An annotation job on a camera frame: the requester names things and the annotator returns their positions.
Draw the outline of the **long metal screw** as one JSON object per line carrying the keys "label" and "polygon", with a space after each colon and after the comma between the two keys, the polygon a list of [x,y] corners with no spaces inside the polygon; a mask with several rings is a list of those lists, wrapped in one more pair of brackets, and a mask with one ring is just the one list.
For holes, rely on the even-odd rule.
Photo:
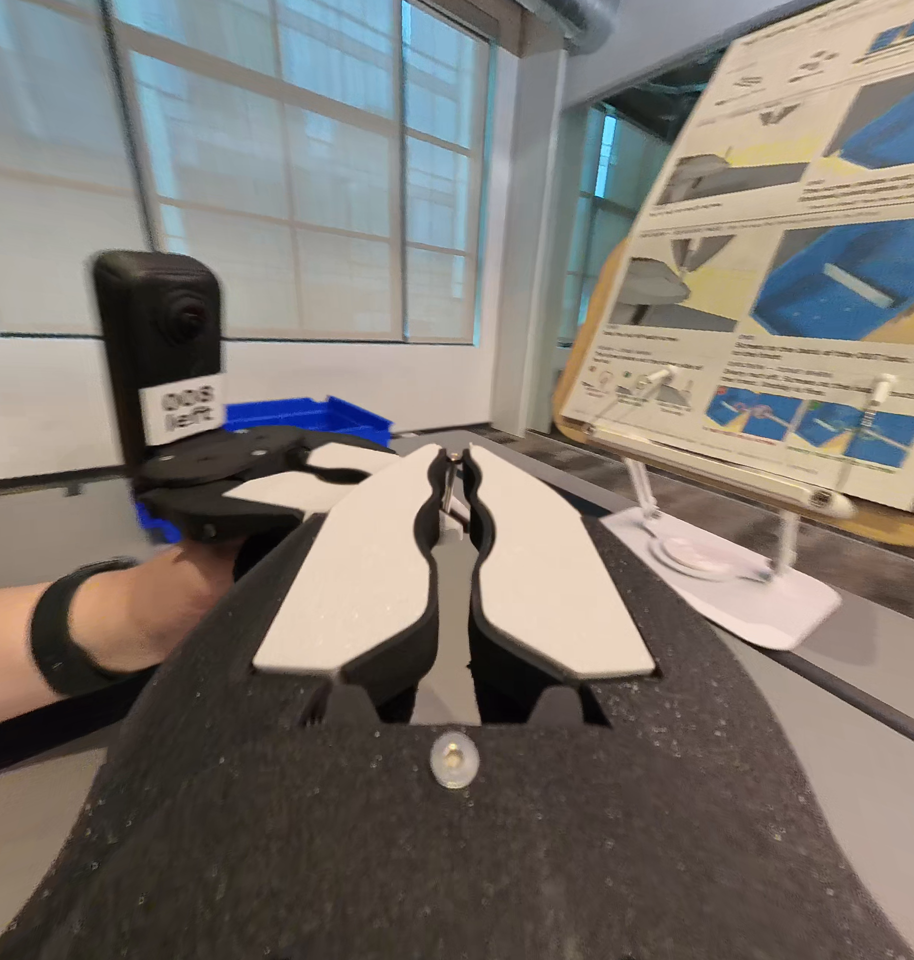
{"label": "long metal screw", "polygon": [[463,454],[460,451],[446,454],[446,467],[443,480],[443,490],[440,497],[439,511],[444,516],[460,525],[466,526],[468,517],[465,507],[455,506],[455,485],[462,470]]}

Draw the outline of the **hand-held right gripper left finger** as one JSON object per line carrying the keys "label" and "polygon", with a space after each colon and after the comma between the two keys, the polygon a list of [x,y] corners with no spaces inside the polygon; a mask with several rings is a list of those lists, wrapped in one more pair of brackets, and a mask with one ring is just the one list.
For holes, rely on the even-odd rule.
{"label": "hand-held right gripper left finger", "polygon": [[428,443],[355,486],[320,522],[256,649],[255,677],[363,690],[413,721],[439,652],[444,450]]}

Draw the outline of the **blue bin with black divider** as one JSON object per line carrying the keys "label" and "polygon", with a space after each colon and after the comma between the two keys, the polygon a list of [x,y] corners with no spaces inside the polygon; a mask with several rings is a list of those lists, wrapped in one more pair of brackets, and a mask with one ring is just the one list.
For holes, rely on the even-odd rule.
{"label": "blue bin with black divider", "polygon": [[301,472],[300,453],[328,442],[391,450],[390,426],[334,397],[230,404],[222,426],[146,451],[131,477],[138,523],[167,545],[278,541],[312,514],[236,502],[223,493],[251,479]]}

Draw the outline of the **person's left hand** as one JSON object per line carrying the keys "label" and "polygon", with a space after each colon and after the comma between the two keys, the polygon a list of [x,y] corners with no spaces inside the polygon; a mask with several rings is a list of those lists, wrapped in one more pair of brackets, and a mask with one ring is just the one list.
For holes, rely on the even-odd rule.
{"label": "person's left hand", "polygon": [[161,664],[232,588],[240,546],[187,541],[88,578],[68,608],[71,641],[105,672]]}

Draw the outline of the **printed instruction board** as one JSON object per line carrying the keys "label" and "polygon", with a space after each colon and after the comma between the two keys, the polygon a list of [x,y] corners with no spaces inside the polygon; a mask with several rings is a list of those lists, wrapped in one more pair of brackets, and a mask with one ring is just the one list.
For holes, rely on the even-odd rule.
{"label": "printed instruction board", "polygon": [[562,422],[814,512],[914,515],[914,1],[733,42],[622,254]]}

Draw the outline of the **narrow side window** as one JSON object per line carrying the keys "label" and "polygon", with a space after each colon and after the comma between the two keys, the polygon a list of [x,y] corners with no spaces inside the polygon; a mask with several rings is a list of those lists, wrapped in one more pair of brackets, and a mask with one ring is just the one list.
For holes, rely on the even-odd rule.
{"label": "narrow side window", "polygon": [[597,104],[589,110],[563,281],[559,348],[573,346],[604,263],[630,232],[669,150],[666,141],[611,106]]}

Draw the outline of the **metal ventilation duct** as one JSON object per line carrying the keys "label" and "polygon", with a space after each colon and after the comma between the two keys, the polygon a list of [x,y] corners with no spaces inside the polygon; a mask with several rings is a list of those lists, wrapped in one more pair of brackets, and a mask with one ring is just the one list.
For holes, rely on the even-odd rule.
{"label": "metal ventilation duct", "polygon": [[621,1],[515,1],[523,10],[556,30],[579,54],[600,49],[613,35]]}

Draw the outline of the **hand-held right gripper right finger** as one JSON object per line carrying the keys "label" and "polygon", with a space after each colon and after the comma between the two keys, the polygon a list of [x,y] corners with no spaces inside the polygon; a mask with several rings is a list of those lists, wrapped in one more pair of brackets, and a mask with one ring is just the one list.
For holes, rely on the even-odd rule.
{"label": "hand-held right gripper right finger", "polygon": [[590,685],[656,674],[631,611],[579,510],[482,445],[463,452],[477,557],[468,668],[485,724],[525,723],[546,690],[573,690],[602,722]]}

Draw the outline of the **large window with blinds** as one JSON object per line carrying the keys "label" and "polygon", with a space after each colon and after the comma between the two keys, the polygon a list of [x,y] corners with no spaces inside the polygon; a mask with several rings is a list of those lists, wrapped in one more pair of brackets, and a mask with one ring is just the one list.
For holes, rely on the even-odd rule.
{"label": "large window with blinds", "polygon": [[106,249],[235,341],[477,345],[496,41],[430,2],[0,1],[0,338],[98,335]]}

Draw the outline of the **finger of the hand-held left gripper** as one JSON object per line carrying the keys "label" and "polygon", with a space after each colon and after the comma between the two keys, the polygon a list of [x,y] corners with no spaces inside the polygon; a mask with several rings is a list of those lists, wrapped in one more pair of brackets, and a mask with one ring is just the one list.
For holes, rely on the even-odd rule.
{"label": "finger of the hand-held left gripper", "polygon": [[328,513],[353,488],[304,471],[286,471],[250,479],[223,493],[224,499],[299,511],[305,515]]}
{"label": "finger of the hand-held left gripper", "polygon": [[399,460],[396,452],[384,447],[337,441],[302,450],[297,458],[299,470],[323,481],[364,481]]}

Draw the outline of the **round wooden board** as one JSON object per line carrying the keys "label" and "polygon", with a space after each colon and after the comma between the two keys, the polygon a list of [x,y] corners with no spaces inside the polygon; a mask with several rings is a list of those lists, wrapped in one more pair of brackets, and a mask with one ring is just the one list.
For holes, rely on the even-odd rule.
{"label": "round wooden board", "polygon": [[559,378],[552,399],[554,425],[569,440],[598,452],[642,462],[680,479],[703,483],[718,491],[749,498],[769,508],[789,512],[811,522],[851,534],[884,546],[914,548],[914,513],[895,510],[866,500],[850,500],[851,512],[840,514],[835,507],[843,497],[818,492],[750,467],[715,460],[673,448],[664,443],[616,433],[604,426],[583,423],[565,414],[571,394],[580,385],[586,361],[594,351],[598,330],[612,309],[611,296],[619,287],[621,272],[630,256],[628,239],[621,240],[607,256],[590,297],[581,331]]}

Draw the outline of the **black wristband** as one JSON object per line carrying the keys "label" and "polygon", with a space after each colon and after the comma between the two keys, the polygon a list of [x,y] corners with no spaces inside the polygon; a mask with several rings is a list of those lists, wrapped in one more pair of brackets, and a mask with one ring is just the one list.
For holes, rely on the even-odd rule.
{"label": "black wristband", "polygon": [[93,577],[130,570],[135,558],[118,557],[83,565],[52,582],[37,600],[31,614],[29,644],[32,660],[43,681],[55,694],[75,699],[105,690],[143,672],[107,670],[71,637],[69,613],[79,589]]}

